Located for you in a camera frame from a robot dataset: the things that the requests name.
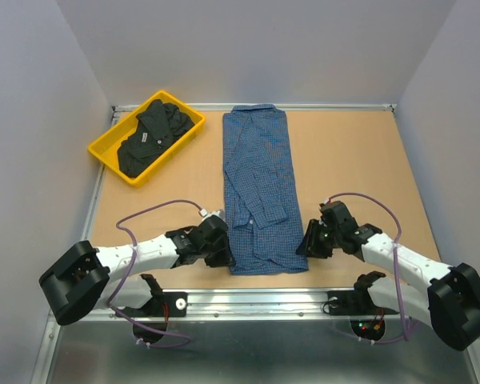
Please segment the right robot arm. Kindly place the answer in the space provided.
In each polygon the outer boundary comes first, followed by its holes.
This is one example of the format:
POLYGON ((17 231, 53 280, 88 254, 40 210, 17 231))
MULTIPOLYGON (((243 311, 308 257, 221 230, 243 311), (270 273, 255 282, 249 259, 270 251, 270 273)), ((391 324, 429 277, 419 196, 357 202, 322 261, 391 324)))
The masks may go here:
POLYGON ((370 316, 353 325, 362 339, 379 342, 383 315, 404 312, 404 323, 430 327, 450 348, 464 351, 480 338, 480 277, 465 263, 437 262, 412 251, 369 223, 360 225, 341 201, 320 205, 296 253, 326 259, 335 249, 378 270, 362 274, 349 290, 330 290, 322 306, 331 316, 370 316))

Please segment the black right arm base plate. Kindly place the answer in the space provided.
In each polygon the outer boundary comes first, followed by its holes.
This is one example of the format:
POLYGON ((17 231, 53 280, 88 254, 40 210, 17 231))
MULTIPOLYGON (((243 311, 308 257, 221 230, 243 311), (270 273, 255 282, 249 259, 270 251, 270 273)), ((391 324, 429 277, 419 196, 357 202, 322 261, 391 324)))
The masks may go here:
MULTIPOLYGON (((376 306, 365 291, 328 290, 322 310, 332 316, 363 316, 382 313, 382 307, 376 306)), ((384 308, 384 314, 397 314, 390 308, 384 308)))

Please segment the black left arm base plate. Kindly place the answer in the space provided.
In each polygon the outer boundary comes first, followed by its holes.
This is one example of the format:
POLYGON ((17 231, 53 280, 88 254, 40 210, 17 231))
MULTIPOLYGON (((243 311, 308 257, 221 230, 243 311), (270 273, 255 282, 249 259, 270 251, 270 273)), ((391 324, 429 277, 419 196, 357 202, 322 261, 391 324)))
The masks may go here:
POLYGON ((143 306, 126 306, 121 312, 131 318, 184 318, 188 294, 183 291, 162 291, 152 294, 143 306))

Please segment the blue plaid long sleeve shirt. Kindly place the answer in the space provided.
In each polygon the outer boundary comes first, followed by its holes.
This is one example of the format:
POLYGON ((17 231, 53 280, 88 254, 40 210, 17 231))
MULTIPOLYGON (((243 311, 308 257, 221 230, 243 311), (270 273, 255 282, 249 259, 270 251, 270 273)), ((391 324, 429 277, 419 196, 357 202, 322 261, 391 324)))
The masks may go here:
POLYGON ((296 249, 304 237, 286 113, 271 104, 224 114, 224 203, 237 276, 309 269, 296 249))

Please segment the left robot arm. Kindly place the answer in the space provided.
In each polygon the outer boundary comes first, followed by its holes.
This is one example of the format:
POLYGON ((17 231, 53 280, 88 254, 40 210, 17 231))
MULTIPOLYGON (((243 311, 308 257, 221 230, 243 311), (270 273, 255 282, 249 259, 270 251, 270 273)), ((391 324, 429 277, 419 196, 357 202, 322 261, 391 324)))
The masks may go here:
POLYGON ((39 285, 60 326, 73 324, 107 300, 124 277, 149 270, 174 269, 203 259, 211 268, 234 265, 228 226, 212 213, 197 226, 168 231, 136 245, 72 245, 39 278, 39 285))

